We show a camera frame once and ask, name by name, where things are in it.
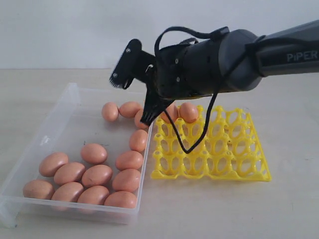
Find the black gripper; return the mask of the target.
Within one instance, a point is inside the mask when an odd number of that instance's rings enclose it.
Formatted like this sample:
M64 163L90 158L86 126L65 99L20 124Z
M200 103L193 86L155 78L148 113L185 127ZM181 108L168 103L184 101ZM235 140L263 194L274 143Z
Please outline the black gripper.
M199 98L199 92L186 82L185 72L181 66L185 50L191 45L189 42L184 42L164 47L156 52L155 69L148 71L141 123L152 124L174 100Z

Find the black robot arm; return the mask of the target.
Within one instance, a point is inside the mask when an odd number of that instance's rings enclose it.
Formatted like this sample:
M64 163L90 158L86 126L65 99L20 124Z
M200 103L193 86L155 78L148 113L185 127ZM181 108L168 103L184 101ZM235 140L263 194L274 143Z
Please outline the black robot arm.
M268 76L319 70L318 21L262 36L228 27L210 33L182 26L168 31L188 33L199 42L160 48L156 40L155 70L147 80L141 119L146 125L176 100L250 91Z

